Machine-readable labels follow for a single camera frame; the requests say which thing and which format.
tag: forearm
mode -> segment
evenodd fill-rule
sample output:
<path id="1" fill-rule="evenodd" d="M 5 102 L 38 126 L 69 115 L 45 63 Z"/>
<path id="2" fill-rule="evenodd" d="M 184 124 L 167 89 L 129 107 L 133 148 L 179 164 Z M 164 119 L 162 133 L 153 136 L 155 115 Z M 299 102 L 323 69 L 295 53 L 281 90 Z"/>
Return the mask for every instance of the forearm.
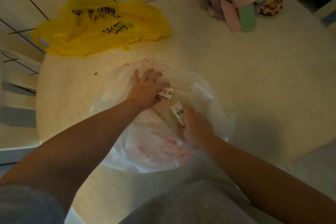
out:
<path id="1" fill-rule="evenodd" d="M 286 172 L 221 138 L 203 140 L 205 152 L 252 204 L 284 223 L 331 223 L 336 202 Z"/>
<path id="2" fill-rule="evenodd" d="M 47 191 L 67 211 L 78 188 L 140 111 L 126 100 L 73 125 L 16 164 L 0 185 L 23 184 Z"/>

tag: shirt sleeve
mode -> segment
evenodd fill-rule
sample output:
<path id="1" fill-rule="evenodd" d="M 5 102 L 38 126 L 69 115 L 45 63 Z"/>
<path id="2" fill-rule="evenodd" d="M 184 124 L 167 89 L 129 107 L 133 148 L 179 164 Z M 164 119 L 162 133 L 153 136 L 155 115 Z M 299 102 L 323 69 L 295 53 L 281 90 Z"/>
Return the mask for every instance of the shirt sleeve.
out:
<path id="1" fill-rule="evenodd" d="M 45 192 L 28 186 L 0 187 L 0 223 L 2 224 L 61 224 L 61 205 Z"/>

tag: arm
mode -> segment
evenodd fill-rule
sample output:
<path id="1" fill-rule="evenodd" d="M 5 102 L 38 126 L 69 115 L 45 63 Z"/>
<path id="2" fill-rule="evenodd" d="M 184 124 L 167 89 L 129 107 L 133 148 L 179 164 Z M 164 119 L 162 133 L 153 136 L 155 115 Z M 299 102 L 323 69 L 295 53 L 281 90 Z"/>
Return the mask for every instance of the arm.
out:
<path id="1" fill-rule="evenodd" d="M 83 120 L 49 139 L 22 159 L 1 179 L 0 186 L 21 184 L 48 192 L 69 211 L 77 190 L 102 162 L 124 129 L 159 101 L 157 94 L 169 83 L 155 84 L 160 72 L 145 71 L 132 77 L 128 98 Z"/>
<path id="2" fill-rule="evenodd" d="M 193 108 L 185 110 L 183 135 L 198 144 L 251 203 L 284 223 L 332 223 L 336 202 L 290 174 L 217 137 Z"/>

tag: gray shirt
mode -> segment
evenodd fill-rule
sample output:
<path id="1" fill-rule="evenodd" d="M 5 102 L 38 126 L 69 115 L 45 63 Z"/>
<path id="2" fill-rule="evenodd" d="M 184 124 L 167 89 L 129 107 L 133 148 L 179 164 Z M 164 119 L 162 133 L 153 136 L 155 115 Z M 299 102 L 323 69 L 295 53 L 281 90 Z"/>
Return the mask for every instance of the gray shirt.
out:
<path id="1" fill-rule="evenodd" d="M 120 224 L 256 224 L 261 213 L 251 207 L 239 189 L 201 180 L 150 199 Z M 64 218 L 59 203 L 47 193 L 20 185 L 0 187 L 0 223 L 61 224 Z"/>

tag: round table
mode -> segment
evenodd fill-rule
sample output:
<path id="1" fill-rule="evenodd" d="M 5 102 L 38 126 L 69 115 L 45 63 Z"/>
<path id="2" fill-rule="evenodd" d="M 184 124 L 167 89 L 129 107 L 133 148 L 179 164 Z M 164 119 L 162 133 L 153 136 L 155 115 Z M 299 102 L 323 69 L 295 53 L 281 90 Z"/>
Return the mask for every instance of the round table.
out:
<path id="1" fill-rule="evenodd" d="M 37 128 L 45 141 L 85 119 L 107 73 L 155 58 L 193 70 L 237 114 L 230 142 L 273 164 L 291 161 L 336 137 L 336 48 L 324 26 L 295 0 L 276 16 L 258 15 L 248 33 L 199 8 L 201 0 L 150 2 L 168 19 L 173 37 L 82 57 L 47 54 L 37 90 Z M 100 165 L 74 206 L 88 223 L 118 223 L 149 197 L 219 171 L 201 159 L 176 170 L 130 174 Z"/>

